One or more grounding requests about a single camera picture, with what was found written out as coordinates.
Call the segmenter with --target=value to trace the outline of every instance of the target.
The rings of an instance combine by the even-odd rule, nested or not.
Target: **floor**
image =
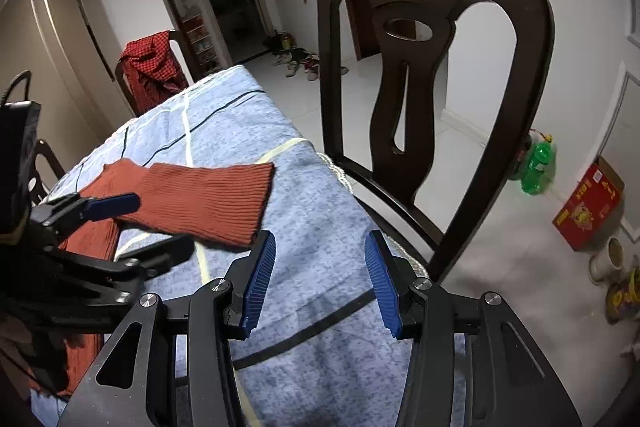
[[[286,66],[265,55],[246,66],[280,110],[316,150],[322,150],[319,82],[302,71],[286,78]],[[343,76],[344,148],[370,168],[368,124],[380,85],[380,56],[350,64]],[[444,104],[442,86],[436,109]],[[396,136],[401,147],[402,128]],[[442,120],[436,120],[436,151],[430,175],[415,203],[445,230],[468,186],[484,148]],[[389,219],[428,259],[427,245],[384,205],[354,184],[354,192]],[[619,352],[637,325],[605,320],[606,288],[590,282],[588,256],[575,253],[551,224],[562,207],[553,194],[527,196],[507,182],[478,233],[443,286],[450,293],[478,297],[499,292],[542,348],[572,398],[585,427],[593,425],[619,393],[630,362]]]

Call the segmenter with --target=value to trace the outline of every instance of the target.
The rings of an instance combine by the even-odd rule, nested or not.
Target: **green plastic bottle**
[[[533,147],[533,152],[527,164],[522,181],[522,190],[526,194],[534,196],[540,194],[545,188],[543,177],[549,163],[554,159],[554,150],[551,147],[553,137],[550,134],[543,135],[544,141]]]

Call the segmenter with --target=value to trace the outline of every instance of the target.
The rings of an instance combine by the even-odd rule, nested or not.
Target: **metal screw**
[[[427,279],[427,277],[416,277],[414,279],[414,288],[417,290],[428,290],[432,284],[431,279]]]
[[[229,288],[229,281],[226,279],[213,279],[210,285],[211,285],[211,291],[223,292],[224,290]]]
[[[120,303],[120,304],[124,304],[125,302],[127,302],[129,300],[129,292],[122,292],[120,294],[120,297],[118,297],[116,299],[116,302]]]
[[[140,306],[143,308],[149,308],[158,302],[158,296],[155,293],[145,293],[140,298]]]
[[[502,297],[500,297],[496,292],[489,292],[484,295],[484,301],[491,306],[497,306],[498,304],[501,304]]]

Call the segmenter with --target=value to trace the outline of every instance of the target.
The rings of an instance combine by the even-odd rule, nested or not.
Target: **dark wooden chair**
[[[529,132],[553,47],[551,7],[548,0],[488,0],[499,4],[507,13],[517,42],[489,142],[458,210],[443,233],[414,204],[415,193],[433,164],[434,76],[453,39],[457,18],[472,4],[487,0],[369,0],[383,58],[382,83],[369,129],[372,171],[347,158],[342,145],[340,1],[318,0],[324,152],[392,208],[426,241],[434,252],[428,263],[382,216],[365,205],[383,232],[425,266],[434,281],[440,281],[455,264],[494,204],[516,151]],[[393,31],[394,23],[405,19],[429,26],[433,31],[432,38],[415,41],[398,36]],[[405,83],[408,89],[405,147],[401,151],[396,147],[394,136]]]
[[[53,174],[57,179],[60,179],[65,175],[65,169],[63,169],[62,165],[60,165],[58,158],[56,158],[56,155],[53,154],[53,151],[51,150],[51,147],[49,147],[49,144],[41,139],[36,140],[36,147],[33,153],[33,163],[31,164],[31,171],[29,173],[29,194],[31,197],[31,201],[33,201],[33,204],[39,204],[49,194],[49,191],[42,183],[42,178],[40,177],[40,173],[36,168],[36,158],[38,156],[43,156],[43,158],[46,159],[49,167],[51,168]]]
[[[178,46],[180,46],[180,51],[182,52],[184,61],[187,63],[187,68],[189,69],[189,73],[191,74],[191,78],[193,79],[193,82],[197,82],[198,80],[202,79],[204,75],[202,74],[202,68],[200,67],[200,63],[198,62],[198,59],[193,54],[193,50],[191,49],[187,41],[184,39],[184,36],[179,31],[171,30],[169,31],[169,40],[178,42]],[[127,84],[127,81],[124,78],[124,72],[122,71],[122,61],[119,61],[116,64],[114,73],[115,73],[115,80],[120,86],[120,89],[122,90],[122,92],[124,93],[124,96],[127,99],[127,102],[129,102],[129,105],[133,110],[133,114],[135,114],[136,116],[141,116],[142,113],[138,109],[138,106],[136,105],[136,100],[133,98],[133,95],[131,94],[131,90],[129,89],[129,84]]]

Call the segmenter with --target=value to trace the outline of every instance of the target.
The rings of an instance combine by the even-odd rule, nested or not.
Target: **red checkered cloth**
[[[139,114],[153,109],[189,85],[169,47],[168,31],[129,42],[120,61]]]

